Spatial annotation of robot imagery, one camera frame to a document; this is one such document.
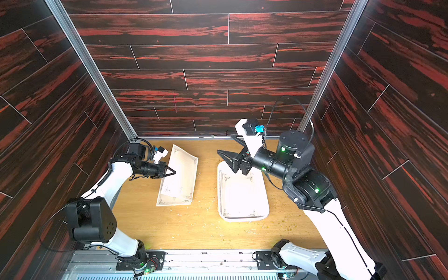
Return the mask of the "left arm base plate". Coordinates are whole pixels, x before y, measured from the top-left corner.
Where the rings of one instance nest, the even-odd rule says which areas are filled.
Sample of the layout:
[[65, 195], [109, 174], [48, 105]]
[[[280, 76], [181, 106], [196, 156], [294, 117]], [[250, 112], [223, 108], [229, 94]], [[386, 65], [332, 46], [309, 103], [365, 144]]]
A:
[[115, 267], [117, 271], [140, 272], [146, 271], [153, 273], [161, 271], [165, 263], [166, 252], [147, 250], [142, 257], [118, 257]]

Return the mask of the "white plastic storage tray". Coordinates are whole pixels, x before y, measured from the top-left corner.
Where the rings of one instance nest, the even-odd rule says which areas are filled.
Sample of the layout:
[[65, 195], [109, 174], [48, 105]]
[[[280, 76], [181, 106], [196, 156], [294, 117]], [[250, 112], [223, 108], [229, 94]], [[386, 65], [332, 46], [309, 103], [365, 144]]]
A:
[[218, 213], [226, 222], [254, 222], [268, 217], [270, 207], [263, 174], [251, 169], [248, 175], [233, 173], [226, 162], [217, 171]]

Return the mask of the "left aluminium frame post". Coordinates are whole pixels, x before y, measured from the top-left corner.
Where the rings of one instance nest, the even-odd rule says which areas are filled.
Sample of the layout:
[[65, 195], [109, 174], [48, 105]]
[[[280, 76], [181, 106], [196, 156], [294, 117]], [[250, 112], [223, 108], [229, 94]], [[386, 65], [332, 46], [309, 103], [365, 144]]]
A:
[[116, 98], [114, 97], [110, 87], [106, 83], [102, 76], [98, 66], [94, 62], [88, 48], [81, 36], [79, 35], [74, 23], [72, 22], [69, 14], [67, 14], [63, 3], [59, 0], [45, 0], [45, 4], [48, 6], [50, 12], [54, 16], [55, 20], [59, 24], [60, 28], [64, 32], [66, 38], [72, 45], [77, 56], [83, 63], [87, 70], [87, 73], [92, 78], [101, 96], [104, 98], [109, 109], [113, 113], [115, 119], [118, 121], [120, 127], [125, 133], [128, 139], [137, 138], [138, 135], [124, 114], [123, 110], [119, 106]]

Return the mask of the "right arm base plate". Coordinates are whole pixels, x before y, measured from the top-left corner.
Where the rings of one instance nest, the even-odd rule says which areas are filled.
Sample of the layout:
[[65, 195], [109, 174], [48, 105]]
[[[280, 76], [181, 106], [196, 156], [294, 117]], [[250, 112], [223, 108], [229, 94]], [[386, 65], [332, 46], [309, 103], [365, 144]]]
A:
[[275, 264], [270, 250], [259, 250], [252, 254], [258, 270], [299, 270], [296, 266]]

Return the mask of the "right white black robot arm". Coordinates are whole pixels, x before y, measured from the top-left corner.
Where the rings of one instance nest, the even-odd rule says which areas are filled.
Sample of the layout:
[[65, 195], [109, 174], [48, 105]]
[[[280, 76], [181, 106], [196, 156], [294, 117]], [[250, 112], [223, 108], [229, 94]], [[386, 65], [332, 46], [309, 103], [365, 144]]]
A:
[[315, 147], [300, 131], [285, 131], [275, 152], [250, 144], [249, 136], [233, 139], [243, 148], [239, 153], [218, 150], [233, 172], [248, 174], [252, 168], [282, 180], [282, 191], [312, 221], [327, 251], [318, 252], [294, 245], [287, 239], [271, 249], [273, 265], [296, 267], [320, 280], [381, 280], [386, 267], [373, 261], [351, 229], [330, 180], [310, 162]]

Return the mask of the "aluminium frame post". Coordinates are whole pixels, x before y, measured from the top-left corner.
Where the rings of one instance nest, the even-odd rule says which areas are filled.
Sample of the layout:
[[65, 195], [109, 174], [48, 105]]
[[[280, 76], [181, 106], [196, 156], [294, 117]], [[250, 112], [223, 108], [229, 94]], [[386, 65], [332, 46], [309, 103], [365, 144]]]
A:
[[322, 72], [322, 75], [318, 81], [318, 84], [315, 88], [313, 96], [308, 105], [305, 116], [303, 117], [298, 131], [305, 132], [307, 126], [311, 123], [311, 117], [317, 109], [321, 98], [324, 95], [324, 91], [331, 79], [331, 76], [345, 50], [363, 12], [368, 3], [368, 0], [357, 0], [354, 1], [352, 9], [350, 10], [348, 17], [344, 23], [344, 26], [341, 30], [341, 33], [338, 36], [338, 39], [334, 45], [332, 53], [330, 54], [329, 60], [325, 65], [325, 68]]
[[69, 14], [67, 14], [63, 3], [59, 0], [45, 0], [45, 4], [48, 6], [50, 12], [54, 16], [55, 20], [59, 24], [60, 28], [64, 32], [66, 38], [72, 45], [77, 56], [83, 63], [87, 70], [87, 73], [92, 78], [101, 96], [104, 98], [109, 109], [113, 113], [115, 119], [118, 121], [120, 127], [125, 133], [128, 139], [137, 138], [138, 135], [124, 114], [123, 110], [119, 106], [116, 98], [114, 97], [110, 87], [106, 83], [102, 76], [98, 66], [94, 62], [88, 48], [81, 36], [79, 35], [74, 23], [72, 22]]

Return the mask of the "front aluminium rail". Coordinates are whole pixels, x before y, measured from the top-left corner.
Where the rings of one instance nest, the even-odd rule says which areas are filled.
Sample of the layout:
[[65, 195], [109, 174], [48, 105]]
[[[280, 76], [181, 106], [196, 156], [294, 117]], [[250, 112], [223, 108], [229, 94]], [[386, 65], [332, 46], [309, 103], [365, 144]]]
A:
[[258, 270], [256, 249], [164, 250], [161, 271], [117, 271], [110, 253], [76, 251], [63, 274], [65, 280], [316, 280], [311, 265], [298, 270]]

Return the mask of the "ornate stationery paper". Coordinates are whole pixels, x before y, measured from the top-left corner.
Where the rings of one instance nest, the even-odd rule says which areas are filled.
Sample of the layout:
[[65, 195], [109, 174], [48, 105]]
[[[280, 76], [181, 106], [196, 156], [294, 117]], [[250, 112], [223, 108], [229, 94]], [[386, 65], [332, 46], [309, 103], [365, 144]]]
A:
[[166, 207], [166, 206], [178, 206], [178, 205], [190, 205], [193, 200], [192, 196], [188, 197], [171, 197], [165, 194], [162, 194], [160, 191], [157, 196], [157, 207]]
[[175, 175], [163, 178], [160, 191], [171, 197], [188, 197], [194, 195], [197, 177], [198, 157], [173, 145], [168, 166], [176, 171]]

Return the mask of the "right aluminium frame post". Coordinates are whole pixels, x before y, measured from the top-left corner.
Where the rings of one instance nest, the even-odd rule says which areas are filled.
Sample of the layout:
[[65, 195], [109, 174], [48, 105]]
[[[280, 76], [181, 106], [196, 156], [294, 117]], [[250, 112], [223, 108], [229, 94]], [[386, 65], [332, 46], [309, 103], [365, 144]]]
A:
[[307, 126], [311, 123], [311, 117], [317, 109], [321, 98], [324, 95], [324, 91], [331, 79], [331, 76], [345, 50], [363, 12], [368, 3], [368, 0], [357, 0], [354, 1], [352, 9], [350, 10], [348, 17], [344, 23], [344, 26], [341, 30], [341, 33], [338, 36], [338, 39], [334, 45], [332, 53], [330, 54], [329, 60], [325, 65], [325, 68], [322, 72], [322, 75], [318, 81], [318, 84], [315, 88], [313, 96], [308, 105], [305, 116], [303, 117], [298, 131], [305, 132]]

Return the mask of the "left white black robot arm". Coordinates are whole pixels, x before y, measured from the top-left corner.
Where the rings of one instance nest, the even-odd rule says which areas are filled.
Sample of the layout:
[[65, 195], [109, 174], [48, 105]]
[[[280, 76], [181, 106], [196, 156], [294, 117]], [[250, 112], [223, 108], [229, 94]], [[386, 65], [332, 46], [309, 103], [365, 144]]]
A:
[[87, 192], [66, 205], [65, 214], [71, 240], [104, 247], [131, 270], [143, 270], [151, 262], [144, 243], [119, 230], [113, 206], [126, 180], [162, 179], [175, 175], [175, 170], [162, 161], [168, 154], [137, 138], [126, 142], [123, 154], [114, 154], [107, 172]]

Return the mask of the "stationery paper in tray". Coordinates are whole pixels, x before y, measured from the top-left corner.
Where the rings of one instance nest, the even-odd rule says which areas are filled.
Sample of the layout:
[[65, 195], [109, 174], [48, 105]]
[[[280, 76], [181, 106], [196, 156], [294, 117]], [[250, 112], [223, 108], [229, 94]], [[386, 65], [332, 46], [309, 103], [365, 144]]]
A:
[[220, 174], [220, 206], [224, 219], [246, 219], [258, 216], [254, 176]]

